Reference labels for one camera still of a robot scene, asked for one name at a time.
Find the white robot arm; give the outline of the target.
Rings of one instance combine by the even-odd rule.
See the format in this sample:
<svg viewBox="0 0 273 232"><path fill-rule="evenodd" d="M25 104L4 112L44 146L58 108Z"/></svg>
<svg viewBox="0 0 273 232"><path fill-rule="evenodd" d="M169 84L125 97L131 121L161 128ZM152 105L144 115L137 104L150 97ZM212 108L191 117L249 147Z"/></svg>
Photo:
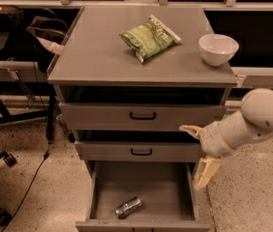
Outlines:
<svg viewBox="0 0 273 232"><path fill-rule="evenodd" d="M221 158L229 157L243 145L273 137L273 90L259 88L248 92L240 109L220 121L203 128L182 125L179 129L198 139L205 153L193 180L195 190L203 189L220 168Z"/></svg>

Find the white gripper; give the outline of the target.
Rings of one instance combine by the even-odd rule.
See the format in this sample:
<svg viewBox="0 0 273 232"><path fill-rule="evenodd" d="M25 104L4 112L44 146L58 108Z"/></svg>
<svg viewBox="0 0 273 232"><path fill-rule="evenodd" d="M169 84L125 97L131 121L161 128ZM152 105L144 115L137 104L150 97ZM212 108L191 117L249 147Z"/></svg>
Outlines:
<svg viewBox="0 0 273 232"><path fill-rule="evenodd" d="M234 152L234 149L227 142L227 137L224 134L225 128L226 126L222 121L214 121L204 128L192 125L179 127L181 131L199 139L202 151L209 155L201 158L197 164L193 180L195 190L204 189L219 170L221 160L217 158L229 156Z"/></svg>

